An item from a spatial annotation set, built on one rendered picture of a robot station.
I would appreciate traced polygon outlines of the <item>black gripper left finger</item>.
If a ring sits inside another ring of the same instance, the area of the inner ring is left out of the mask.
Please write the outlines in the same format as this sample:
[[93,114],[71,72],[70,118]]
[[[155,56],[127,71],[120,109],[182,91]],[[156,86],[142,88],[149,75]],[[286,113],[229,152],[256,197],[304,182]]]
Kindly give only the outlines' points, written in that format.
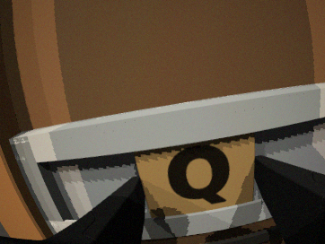
[[30,240],[0,235],[0,244],[141,244],[144,223],[145,193],[137,176],[53,237]]

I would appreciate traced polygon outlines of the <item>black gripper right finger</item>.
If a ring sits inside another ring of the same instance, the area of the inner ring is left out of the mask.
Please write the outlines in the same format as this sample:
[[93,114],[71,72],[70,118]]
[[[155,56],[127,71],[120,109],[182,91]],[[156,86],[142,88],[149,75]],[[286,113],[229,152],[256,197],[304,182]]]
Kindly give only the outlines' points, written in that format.
[[325,175],[260,154],[254,180],[285,244],[325,244]]

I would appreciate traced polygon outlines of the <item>tan tile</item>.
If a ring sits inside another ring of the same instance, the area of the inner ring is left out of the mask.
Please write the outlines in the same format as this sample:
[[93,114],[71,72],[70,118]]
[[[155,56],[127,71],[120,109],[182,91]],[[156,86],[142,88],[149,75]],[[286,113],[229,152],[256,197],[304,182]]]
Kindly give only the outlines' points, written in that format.
[[254,133],[134,152],[151,217],[253,201]]

